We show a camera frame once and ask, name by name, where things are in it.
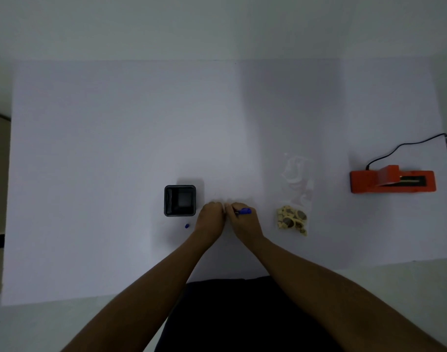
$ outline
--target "skin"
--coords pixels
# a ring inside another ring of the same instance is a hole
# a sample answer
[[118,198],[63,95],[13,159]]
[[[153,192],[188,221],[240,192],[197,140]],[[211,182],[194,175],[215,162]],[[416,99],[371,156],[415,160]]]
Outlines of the skin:
[[280,248],[264,237],[254,208],[210,202],[194,232],[173,253],[107,304],[63,349],[141,352],[168,317],[199,259],[220,237],[226,216],[241,242],[287,296],[346,351],[447,351],[361,286]]

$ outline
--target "black square box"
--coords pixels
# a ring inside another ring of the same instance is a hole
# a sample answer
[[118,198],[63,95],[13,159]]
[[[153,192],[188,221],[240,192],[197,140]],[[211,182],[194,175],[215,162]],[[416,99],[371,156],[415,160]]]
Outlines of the black square box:
[[194,216],[196,214],[196,187],[194,185],[167,185],[163,211],[166,216]]

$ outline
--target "person's right hand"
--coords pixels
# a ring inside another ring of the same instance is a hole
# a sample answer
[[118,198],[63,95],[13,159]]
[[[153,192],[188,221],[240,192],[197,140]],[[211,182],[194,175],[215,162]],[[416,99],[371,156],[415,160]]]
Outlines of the person's right hand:
[[250,248],[250,246],[257,242],[258,239],[264,238],[262,234],[261,225],[259,224],[256,209],[250,207],[251,213],[246,215],[236,215],[234,210],[241,210],[248,205],[242,203],[225,204],[225,211],[227,217],[230,219],[233,231],[243,244]]

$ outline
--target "blue pen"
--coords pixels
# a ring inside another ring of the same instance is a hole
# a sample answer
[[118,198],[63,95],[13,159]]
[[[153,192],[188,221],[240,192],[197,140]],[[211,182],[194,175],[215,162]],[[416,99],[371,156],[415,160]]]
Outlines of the blue pen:
[[251,213],[251,209],[249,207],[244,207],[241,210],[234,210],[237,215],[247,215]]

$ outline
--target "hand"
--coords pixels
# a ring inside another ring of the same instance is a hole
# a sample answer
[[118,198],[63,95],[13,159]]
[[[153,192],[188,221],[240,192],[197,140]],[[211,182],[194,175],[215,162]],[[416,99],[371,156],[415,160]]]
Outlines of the hand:
[[225,210],[230,218],[233,231],[243,244],[250,248],[258,239],[264,238],[261,225],[259,224],[258,214],[254,207],[250,207],[251,213],[247,215],[236,215],[234,210],[240,210],[248,205],[242,203],[226,203]]
[[222,234],[224,225],[225,212],[222,203],[211,201],[200,211],[192,234],[209,248]]

